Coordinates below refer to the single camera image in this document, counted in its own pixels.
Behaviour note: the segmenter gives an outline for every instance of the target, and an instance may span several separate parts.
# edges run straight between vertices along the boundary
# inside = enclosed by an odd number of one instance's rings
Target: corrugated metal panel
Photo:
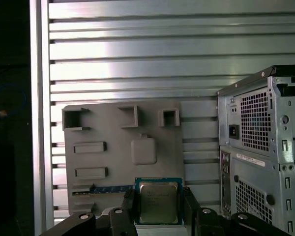
[[[46,199],[54,198],[52,206],[46,201],[47,227],[52,213],[56,223],[67,216],[66,190],[57,189],[65,188],[65,171],[57,167],[65,161],[61,109],[72,104],[182,101],[187,183],[201,204],[217,207],[217,114],[209,96],[270,65],[295,64],[295,1],[41,2],[44,161],[54,165],[45,176]]]

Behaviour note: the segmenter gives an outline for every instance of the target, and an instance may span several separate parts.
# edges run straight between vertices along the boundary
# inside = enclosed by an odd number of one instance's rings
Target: barcode label
[[[261,160],[258,160],[258,159],[255,159],[255,158],[252,158],[252,157],[249,157],[249,156],[245,156],[245,155],[237,153],[236,157],[241,159],[241,160],[249,161],[251,163],[254,163],[254,164],[258,165],[258,166],[262,166],[262,167],[266,166],[266,163],[264,161],[261,161]]]

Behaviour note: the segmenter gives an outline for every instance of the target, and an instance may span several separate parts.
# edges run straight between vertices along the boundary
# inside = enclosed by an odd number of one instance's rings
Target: computer case
[[[295,236],[295,65],[217,92],[222,212],[248,212]]]

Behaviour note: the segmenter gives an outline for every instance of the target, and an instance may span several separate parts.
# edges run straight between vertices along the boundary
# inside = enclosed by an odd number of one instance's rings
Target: metal mesh
[[[266,92],[243,97],[241,107],[242,144],[245,147],[269,151],[271,131]]]
[[[241,180],[236,186],[236,211],[248,212],[272,224],[272,211],[265,206],[264,194]]]

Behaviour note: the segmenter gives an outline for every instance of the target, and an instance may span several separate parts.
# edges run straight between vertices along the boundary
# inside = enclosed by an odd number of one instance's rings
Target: blue cable
[[[22,103],[22,105],[21,105],[20,108],[15,109],[15,110],[12,110],[12,111],[9,112],[6,116],[4,116],[4,117],[0,117],[0,119],[2,119],[2,118],[6,118],[6,117],[10,117],[10,116],[13,116],[13,115],[17,114],[19,111],[21,111],[21,110],[25,107],[25,105],[26,105],[26,101],[27,101],[26,93],[25,93],[24,90],[21,89],[17,84],[3,84],[3,85],[0,86],[0,91],[1,91],[3,88],[5,88],[5,87],[14,87],[14,88],[18,89],[18,90],[22,93],[22,95],[23,95],[23,103]]]

